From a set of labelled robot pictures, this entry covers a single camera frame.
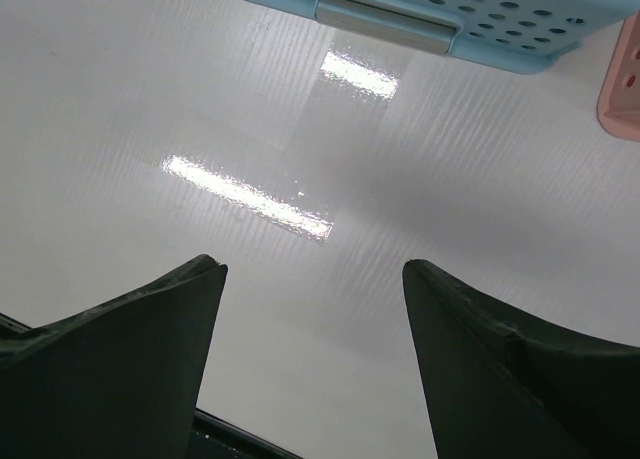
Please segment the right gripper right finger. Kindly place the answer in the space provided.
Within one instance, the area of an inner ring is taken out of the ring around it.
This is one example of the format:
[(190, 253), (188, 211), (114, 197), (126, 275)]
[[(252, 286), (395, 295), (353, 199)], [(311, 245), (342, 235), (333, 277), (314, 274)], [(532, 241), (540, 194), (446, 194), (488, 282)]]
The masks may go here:
[(441, 458), (635, 458), (639, 350), (482, 293), (426, 260), (403, 291)]

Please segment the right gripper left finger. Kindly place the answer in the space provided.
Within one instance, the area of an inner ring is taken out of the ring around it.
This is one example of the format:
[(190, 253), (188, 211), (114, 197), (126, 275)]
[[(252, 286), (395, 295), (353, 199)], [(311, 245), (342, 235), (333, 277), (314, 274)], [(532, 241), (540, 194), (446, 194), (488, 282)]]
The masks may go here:
[(227, 273), (200, 255), (3, 339), (2, 456), (184, 457)]

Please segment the pink plastic basket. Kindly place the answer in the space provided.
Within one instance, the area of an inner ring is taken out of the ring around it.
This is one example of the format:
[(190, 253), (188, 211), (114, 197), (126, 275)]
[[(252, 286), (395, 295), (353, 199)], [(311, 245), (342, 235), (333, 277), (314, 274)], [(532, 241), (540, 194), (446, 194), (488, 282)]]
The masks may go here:
[(622, 25), (597, 103), (597, 118), (610, 135), (639, 141), (639, 13)]

